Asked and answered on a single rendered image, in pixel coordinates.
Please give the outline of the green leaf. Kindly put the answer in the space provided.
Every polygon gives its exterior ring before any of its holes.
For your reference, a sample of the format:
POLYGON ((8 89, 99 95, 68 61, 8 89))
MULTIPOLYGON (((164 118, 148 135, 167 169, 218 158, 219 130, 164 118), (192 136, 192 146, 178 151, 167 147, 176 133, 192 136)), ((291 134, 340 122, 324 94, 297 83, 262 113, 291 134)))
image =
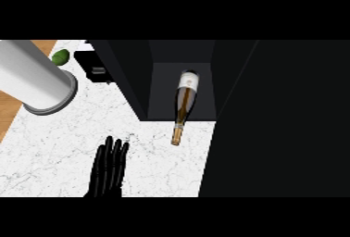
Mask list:
POLYGON ((70 52, 67 49, 58 51, 52 56, 52 62, 57 66, 62 66, 70 60, 70 52))

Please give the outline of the dark grey cabinet door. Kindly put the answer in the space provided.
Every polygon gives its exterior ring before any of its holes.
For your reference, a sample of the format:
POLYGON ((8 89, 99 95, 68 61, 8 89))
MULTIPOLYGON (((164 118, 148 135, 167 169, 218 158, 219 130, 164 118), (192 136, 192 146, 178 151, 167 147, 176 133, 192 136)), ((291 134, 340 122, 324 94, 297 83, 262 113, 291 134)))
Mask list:
POLYGON ((200 194, 350 196, 350 40, 257 44, 215 125, 200 194))

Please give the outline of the dark grey open cabinet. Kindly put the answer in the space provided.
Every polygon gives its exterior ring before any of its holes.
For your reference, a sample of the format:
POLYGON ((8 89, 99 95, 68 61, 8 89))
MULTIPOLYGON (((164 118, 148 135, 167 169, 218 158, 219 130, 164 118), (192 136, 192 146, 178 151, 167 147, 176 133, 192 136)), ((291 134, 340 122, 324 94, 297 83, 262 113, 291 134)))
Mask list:
POLYGON ((142 121, 176 119, 181 73, 200 74, 191 121, 216 121, 254 40, 93 40, 102 67, 142 121))

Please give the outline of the black appliance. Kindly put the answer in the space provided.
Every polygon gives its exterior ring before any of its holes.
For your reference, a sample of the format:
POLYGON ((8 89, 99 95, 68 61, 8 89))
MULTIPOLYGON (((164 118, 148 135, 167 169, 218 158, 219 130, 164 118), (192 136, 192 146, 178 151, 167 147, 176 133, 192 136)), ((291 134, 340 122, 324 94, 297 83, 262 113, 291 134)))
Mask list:
POLYGON ((107 84, 114 81, 95 51, 76 51, 74 58, 83 68, 89 80, 93 82, 105 82, 107 84))

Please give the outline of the white cylinder with grey rim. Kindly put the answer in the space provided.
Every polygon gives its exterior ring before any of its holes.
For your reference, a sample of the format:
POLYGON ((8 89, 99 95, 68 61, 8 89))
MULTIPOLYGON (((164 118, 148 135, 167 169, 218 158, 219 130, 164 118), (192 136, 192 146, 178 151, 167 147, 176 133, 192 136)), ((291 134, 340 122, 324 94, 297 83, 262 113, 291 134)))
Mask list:
POLYGON ((76 76, 58 68, 31 40, 0 40, 0 90, 39 116, 59 112, 76 97, 76 76))

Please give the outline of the wine bottle with white label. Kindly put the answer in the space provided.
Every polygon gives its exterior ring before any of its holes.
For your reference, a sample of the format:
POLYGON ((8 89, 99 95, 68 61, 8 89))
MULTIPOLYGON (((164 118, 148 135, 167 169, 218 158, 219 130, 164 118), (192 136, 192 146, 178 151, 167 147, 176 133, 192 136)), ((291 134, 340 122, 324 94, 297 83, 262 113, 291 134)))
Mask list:
POLYGON ((200 83, 198 73, 188 69, 181 74, 179 85, 175 96, 175 133, 172 144, 181 144, 181 137, 186 119, 192 113, 200 83))

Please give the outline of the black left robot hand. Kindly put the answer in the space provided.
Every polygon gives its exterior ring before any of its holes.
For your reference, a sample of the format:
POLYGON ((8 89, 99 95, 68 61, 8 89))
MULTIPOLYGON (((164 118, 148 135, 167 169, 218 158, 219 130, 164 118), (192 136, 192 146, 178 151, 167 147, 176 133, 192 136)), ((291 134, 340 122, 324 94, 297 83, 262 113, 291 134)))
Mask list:
POLYGON ((85 197, 122 198, 129 146, 130 144, 123 143, 122 139, 107 137, 105 143, 98 148, 85 197))

